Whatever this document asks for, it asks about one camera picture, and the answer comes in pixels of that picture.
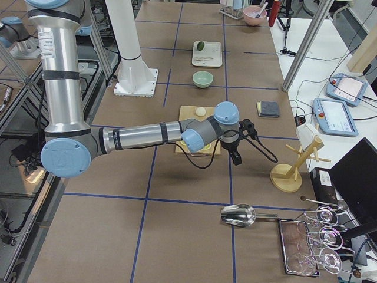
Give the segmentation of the far teach pendant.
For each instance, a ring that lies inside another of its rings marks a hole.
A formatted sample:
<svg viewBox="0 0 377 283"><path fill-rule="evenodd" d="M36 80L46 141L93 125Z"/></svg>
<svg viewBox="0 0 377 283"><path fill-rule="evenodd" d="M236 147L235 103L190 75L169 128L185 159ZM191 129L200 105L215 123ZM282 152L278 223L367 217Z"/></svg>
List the far teach pendant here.
<svg viewBox="0 0 377 283"><path fill-rule="evenodd" d="M337 73L329 79L326 94L336 100L344 101L351 107L356 107L361 102L368 85L366 81Z"/></svg>

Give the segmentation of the red cylinder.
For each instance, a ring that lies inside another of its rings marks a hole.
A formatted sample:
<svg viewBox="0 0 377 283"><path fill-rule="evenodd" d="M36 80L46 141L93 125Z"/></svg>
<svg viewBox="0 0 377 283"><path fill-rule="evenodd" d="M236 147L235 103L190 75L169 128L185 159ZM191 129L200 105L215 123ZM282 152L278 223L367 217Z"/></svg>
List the red cylinder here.
<svg viewBox="0 0 377 283"><path fill-rule="evenodd" d="M274 0L269 15L269 26L272 27L275 24L275 20L279 14L281 0Z"/></svg>

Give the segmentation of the teach pendant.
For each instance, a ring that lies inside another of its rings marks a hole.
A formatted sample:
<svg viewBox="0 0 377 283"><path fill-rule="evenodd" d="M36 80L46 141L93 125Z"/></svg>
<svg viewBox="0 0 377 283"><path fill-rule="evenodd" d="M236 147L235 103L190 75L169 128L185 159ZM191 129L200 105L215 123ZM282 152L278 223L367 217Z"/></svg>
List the teach pendant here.
<svg viewBox="0 0 377 283"><path fill-rule="evenodd" d="M368 85L366 81L337 73L329 79L326 94L336 100L344 101L351 107L356 107L361 102Z"/></svg>
<svg viewBox="0 0 377 283"><path fill-rule="evenodd" d="M329 135L356 137L358 130L344 101L316 98L313 113L320 129Z"/></svg>

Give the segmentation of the black tripod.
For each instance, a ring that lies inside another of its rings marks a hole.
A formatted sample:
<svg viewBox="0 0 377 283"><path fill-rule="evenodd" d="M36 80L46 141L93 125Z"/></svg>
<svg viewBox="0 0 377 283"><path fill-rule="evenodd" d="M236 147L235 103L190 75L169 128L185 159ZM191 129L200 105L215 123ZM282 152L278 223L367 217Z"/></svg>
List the black tripod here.
<svg viewBox="0 0 377 283"><path fill-rule="evenodd" d="M291 0L287 0L285 1L285 18L286 18L286 23L284 24L283 21L282 21L282 18L281 17L278 17L277 20L280 24L280 27L282 28L282 30L284 31L285 33L285 37L284 37L284 41L283 41L283 48L280 50L280 53L282 55L287 55L287 56L290 56L290 57L295 57L296 56L296 53L294 51L291 51L291 50L288 50L287 49L287 38L288 38L288 32L289 32L289 29L290 29L290 25L291 25L291 19L292 19L292 14L291 14L291 11L292 11L292 1Z"/></svg>

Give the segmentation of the green ceramic bowl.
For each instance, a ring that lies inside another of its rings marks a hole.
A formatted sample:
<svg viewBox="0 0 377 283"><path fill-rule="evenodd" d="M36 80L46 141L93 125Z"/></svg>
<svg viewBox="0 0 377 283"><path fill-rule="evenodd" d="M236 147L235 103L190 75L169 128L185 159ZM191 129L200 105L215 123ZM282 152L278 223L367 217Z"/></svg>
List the green ceramic bowl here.
<svg viewBox="0 0 377 283"><path fill-rule="evenodd" d="M214 77L208 71L197 71L192 75L192 80L196 87L207 88L212 84Z"/></svg>

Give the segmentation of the grey folded cloth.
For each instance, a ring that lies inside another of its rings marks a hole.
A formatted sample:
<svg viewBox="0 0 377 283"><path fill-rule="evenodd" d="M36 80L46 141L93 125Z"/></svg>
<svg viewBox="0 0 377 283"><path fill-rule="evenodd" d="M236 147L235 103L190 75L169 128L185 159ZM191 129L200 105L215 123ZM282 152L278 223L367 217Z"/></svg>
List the grey folded cloth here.
<svg viewBox="0 0 377 283"><path fill-rule="evenodd" d="M279 117L279 105L275 101L257 101L257 113L260 117Z"/></svg>

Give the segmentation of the bamboo cutting board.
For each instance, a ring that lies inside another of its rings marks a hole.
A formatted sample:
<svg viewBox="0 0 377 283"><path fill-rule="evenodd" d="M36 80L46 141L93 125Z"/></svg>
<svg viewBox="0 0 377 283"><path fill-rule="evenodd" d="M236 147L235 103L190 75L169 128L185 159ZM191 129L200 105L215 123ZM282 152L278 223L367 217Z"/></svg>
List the bamboo cutting board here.
<svg viewBox="0 0 377 283"><path fill-rule="evenodd" d="M195 109L198 107L204 107L206 109L206 115L204 117L198 117L195 115ZM209 116L214 114L214 107L205 107L205 106L180 106L179 112L179 120L187 120L187 119L196 119L198 121L203 121ZM216 142L213 141L208 145L205 145L201 150L192 153L189 151L188 147L184 143L184 141L179 141L178 145L180 145L185 152L189 153L192 156L204 156L204 155L211 155L214 153Z"/></svg>

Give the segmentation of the dark glass rack tray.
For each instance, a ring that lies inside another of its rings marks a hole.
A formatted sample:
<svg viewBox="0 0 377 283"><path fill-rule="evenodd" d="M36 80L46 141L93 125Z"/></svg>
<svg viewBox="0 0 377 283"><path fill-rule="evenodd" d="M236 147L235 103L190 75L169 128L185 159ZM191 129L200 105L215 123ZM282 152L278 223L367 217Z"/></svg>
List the dark glass rack tray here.
<svg viewBox="0 0 377 283"><path fill-rule="evenodd" d="M309 229L306 222L291 219L278 219L278 228L285 273L301 277L320 277L320 272L316 269L317 265L315 265L313 271L305 271L304 273L288 266L288 259L296 253L313 255L307 238Z"/></svg>

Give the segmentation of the white ceramic spoon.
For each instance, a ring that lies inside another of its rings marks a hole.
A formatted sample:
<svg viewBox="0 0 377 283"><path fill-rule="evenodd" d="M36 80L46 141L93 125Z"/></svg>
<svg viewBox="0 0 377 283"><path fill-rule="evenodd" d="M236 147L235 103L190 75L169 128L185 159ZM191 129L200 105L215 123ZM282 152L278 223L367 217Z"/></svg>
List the white ceramic spoon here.
<svg viewBox="0 0 377 283"><path fill-rule="evenodd" d="M194 57L193 60L195 62L210 61L213 60L213 57Z"/></svg>

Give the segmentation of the metal ice scoop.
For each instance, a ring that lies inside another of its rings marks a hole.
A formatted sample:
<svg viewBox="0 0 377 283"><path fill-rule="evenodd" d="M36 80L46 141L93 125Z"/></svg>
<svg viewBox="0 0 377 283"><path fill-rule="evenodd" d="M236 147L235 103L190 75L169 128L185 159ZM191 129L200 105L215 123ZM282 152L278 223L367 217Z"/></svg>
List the metal ice scoop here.
<svg viewBox="0 0 377 283"><path fill-rule="evenodd" d="M255 221L277 221L278 219L278 215L257 213L253 206L245 203L225 206L221 210L222 222L242 228L251 226Z"/></svg>

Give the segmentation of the white steamed bun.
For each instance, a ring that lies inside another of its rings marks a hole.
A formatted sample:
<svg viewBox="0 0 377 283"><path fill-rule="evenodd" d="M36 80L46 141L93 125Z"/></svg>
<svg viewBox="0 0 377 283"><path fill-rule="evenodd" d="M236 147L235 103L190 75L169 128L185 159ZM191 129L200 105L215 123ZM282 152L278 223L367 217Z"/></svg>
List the white steamed bun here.
<svg viewBox="0 0 377 283"><path fill-rule="evenodd" d="M195 115L198 117L204 117L206 115L206 109L204 107L198 107L195 109Z"/></svg>

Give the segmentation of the pink bowl with ice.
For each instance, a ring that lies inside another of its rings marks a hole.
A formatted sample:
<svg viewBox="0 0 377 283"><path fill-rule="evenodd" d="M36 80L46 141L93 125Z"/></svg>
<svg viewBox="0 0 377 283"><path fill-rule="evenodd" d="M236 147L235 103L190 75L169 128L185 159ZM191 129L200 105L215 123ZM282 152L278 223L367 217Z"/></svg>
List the pink bowl with ice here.
<svg viewBox="0 0 377 283"><path fill-rule="evenodd" d="M265 22L267 17L267 11L259 6L248 6L243 9L243 18L247 25L257 26Z"/></svg>

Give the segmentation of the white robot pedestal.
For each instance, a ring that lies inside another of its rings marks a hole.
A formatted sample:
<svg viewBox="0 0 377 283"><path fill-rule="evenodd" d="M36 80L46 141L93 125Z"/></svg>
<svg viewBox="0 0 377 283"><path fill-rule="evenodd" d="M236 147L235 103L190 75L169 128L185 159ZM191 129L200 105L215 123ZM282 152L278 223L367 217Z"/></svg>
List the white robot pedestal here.
<svg viewBox="0 0 377 283"><path fill-rule="evenodd" d="M152 97L158 69L148 68L142 58L131 1L105 3L121 59L114 94Z"/></svg>

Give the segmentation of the cream bear tray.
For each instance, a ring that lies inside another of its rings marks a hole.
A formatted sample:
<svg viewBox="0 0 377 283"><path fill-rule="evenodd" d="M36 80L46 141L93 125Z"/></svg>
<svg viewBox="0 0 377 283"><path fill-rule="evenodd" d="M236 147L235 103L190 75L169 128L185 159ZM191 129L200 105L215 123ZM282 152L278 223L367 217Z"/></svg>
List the cream bear tray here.
<svg viewBox="0 0 377 283"><path fill-rule="evenodd" d="M196 67L221 67L223 65L222 44L220 42L204 41L204 49L197 51L198 42L193 42L192 65ZM193 60L194 57L213 57L213 60L195 62Z"/></svg>

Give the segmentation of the wine glass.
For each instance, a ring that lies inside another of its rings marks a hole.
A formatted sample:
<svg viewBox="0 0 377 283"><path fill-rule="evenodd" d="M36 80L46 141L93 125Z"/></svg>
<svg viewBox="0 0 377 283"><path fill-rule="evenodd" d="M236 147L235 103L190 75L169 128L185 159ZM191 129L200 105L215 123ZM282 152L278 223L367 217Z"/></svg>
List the wine glass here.
<svg viewBox="0 0 377 283"><path fill-rule="evenodd" d="M345 225L339 223L338 214L329 206L322 205L316 210L305 211L303 216L312 227L329 226L347 229Z"/></svg>
<svg viewBox="0 0 377 283"><path fill-rule="evenodd" d="M335 228L325 226L317 232L308 232L307 237L309 242L315 245L324 246L335 251L343 249L355 253L352 248L348 248L344 245L340 232Z"/></svg>
<svg viewBox="0 0 377 283"><path fill-rule="evenodd" d="M342 261L337 252L329 248L321 249L317 255L297 252L286 260L289 272L306 277L314 276L320 266L330 274L338 274L342 269Z"/></svg>

